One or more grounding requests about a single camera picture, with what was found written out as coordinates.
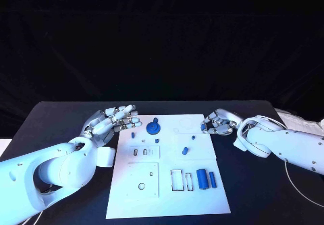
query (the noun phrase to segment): robotic arm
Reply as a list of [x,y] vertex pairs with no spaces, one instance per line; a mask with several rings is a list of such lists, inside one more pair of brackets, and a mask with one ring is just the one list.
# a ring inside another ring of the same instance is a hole
[[[85,122],[80,135],[57,144],[0,163],[0,220],[18,224],[49,208],[89,182],[96,166],[111,167],[115,149],[103,147],[113,133],[141,126],[134,105],[98,111]],[[60,186],[41,193],[33,174]]]
[[217,109],[201,122],[201,131],[229,135],[237,130],[233,145],[266,158],[273,153],[285,162],[324,175],[324,137],[289,130],[273,119],[256,116],[243,120],[239,115]]

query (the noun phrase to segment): rectangular hole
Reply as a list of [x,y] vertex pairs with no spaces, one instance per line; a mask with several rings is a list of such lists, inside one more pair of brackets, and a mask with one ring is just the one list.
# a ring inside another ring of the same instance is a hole
[[184,190],[183,172],[181,170],[171,170],[171,187],[173,191]]
[[191,178],[191,174],[185,173],[185,182],[187,182],[187,190],[193,191],[194,190],[194,186],[193,186],[193,178]]

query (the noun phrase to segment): black table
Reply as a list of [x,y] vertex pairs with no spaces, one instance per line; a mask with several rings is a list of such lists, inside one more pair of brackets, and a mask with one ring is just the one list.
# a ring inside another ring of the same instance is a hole
[[[263,115],[281,121],[266,101],[180,102],[40,102],[33,108],[1,161],[79,135],[83,122],[98,109],[137,105],[139,114],[204,114],[223,108],[242,117]],[[211,135],[230,214],[105,219],[112,168],[96,167],[80,190],[43,211],[37,224],[324,224],[324,208],[296,193],[273,154],[259,158],[233,146],[236,135]],[[118,135],[108,146],[116,148]],[[304,194],[324,204],[324,181],[314,172],[288,164],[291,179]]]

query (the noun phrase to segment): black curtain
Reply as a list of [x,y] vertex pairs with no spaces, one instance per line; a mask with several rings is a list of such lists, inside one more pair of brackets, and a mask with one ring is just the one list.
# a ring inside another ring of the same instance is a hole
[[20,0],[0,27],[1,137],[40,101],[268,100],[324,117],[324,17],[305,2]]

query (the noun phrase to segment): peg board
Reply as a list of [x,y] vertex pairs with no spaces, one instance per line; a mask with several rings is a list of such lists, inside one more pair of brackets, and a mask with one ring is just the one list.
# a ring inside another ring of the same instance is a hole
[[[203,115],[137,117],[142,126],[119,133],[106,219],[230,213],[210,135],[200,131]],[[145,126],[154,117],[161,131],[149,135]],[[188,148],[185,156],[181,154],[184,147]],[[216,188],[211,188],[207,174],[210,188],[198,189],[197,169],[214,172]],[[173,191],[171,170],[181,170],[183,191]],[[185,173],[191,174],[193,191],[187,190]]]

